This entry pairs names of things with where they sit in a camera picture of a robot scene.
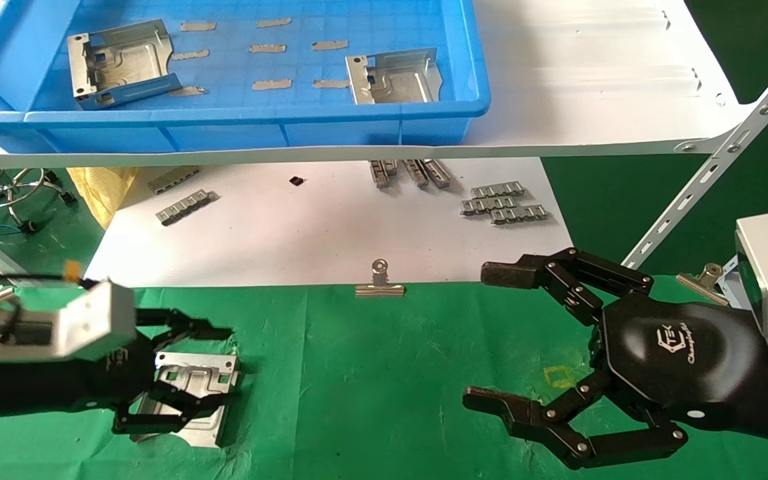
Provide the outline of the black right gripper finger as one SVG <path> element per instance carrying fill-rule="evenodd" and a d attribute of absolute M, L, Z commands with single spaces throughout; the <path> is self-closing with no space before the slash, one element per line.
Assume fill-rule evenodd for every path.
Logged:
<path fill-rule="evenodd" d="M 485 262 L 483 285 L 513 289 L 544 289 L 584 326 L 601 322 L 603 301 L 588 286 L 622 298 L 648 295 L 652 277 L 576 248 L 552 255 L 524 254 L 515 263 Z"/>
<path fill-rule="evenodd" d="M 463 406 L 499 417 L 510 437 L 542 444 L 571 470 L 612 467 L 672 456 L 688 441 L 687 434 L 664 413 L 631 404 L 623 407 L 645 429 L 588 437 L 571 422 L 601 400 L 616 395 L 615 380 L 594 371 L 547 406 L 527 396 L 470 386 Z"/>

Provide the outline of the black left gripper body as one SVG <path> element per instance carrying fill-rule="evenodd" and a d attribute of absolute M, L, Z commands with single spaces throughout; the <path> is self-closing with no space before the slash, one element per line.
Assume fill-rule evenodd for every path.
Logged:
<path fill-rule="evenodd" d="M 157 343 L 141 331 L 98 359 L 0 363 L 0 417 L 127 407 L 152 389 Z"/>

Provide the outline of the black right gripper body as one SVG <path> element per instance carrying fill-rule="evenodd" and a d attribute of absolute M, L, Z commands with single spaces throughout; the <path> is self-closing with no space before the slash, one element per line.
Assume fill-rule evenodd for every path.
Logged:
<path fill-rule="evenodd" d="M 595 337 L 606 396 L 637 421 L 768 439 L 768 345 L 750 311 L 634 293 L 604 307 Z"/>

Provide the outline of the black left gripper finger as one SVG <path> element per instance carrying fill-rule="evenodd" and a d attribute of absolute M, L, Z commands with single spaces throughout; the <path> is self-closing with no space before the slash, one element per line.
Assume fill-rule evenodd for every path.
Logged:
<path fill-rule="evenodd" d="M 207 319 L 192 318 L 175 308 L 137 308 L 136 326 L 167 326 L 166 332 L 151 338 L 153 351 L 184 339 L 223 341 L 233 334 L 231 328 L 214 326 Z"/>
<path fill-rule="evenodd" d="M 229 393 L 219 393 L 198 397 L 182 389 L 150 389 L 147 392 L 149 400 L 172 407 L 179 413 L 177 415 L 131 413 L 130 406 L 124 404 L 115 410 L 113 433 L 117 435 L 175 433 L 194 419 L 209 417 L 216 413 L 232 396 Z"/>

